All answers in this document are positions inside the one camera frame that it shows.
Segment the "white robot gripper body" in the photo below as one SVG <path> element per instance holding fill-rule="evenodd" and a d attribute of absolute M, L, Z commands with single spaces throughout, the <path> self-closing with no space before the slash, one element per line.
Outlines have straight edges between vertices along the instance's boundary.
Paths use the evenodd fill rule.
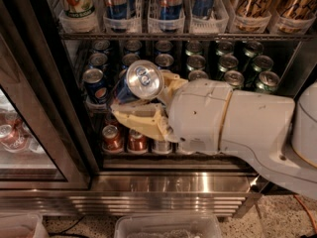
<path fill-rule="evenodd" d="M 181 86 L 168 110 L 168 125 L 188 152 L 219 151 L 221 129 L 233 89 L 223 81 L 196 79 Z"/>

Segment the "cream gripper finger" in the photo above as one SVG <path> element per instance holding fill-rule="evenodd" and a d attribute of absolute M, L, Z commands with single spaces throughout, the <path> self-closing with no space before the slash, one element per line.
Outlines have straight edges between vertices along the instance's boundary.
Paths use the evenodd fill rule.
<path fill-rule="evenodd" d="M 172 73 L 167 70 L 162 70 L 163 90 L 158 96 L 158 100 L 164 105 L 168 105 L 177 89 L 188 82 L 187 79 L 181 78 L 179 74 Z"/>
<path fill-rule="evenodd" d="M 120 124 L 157 141 L 177 143 L 173 129 L 161 104 L 111 106 L 112 114 Z"/>

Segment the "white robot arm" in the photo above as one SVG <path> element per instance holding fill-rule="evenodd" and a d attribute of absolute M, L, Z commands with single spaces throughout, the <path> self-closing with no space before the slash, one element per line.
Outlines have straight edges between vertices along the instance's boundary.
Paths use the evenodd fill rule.
<path fill-rule="evenodd" d="M 111 111 L 122 125 L 149 138 L 235 156 L 265 179 L 317 199 L 317 83 L 298 100 L 234 90 L 210 79 L 168 88 L 165 107 L 113 104 Z"/>

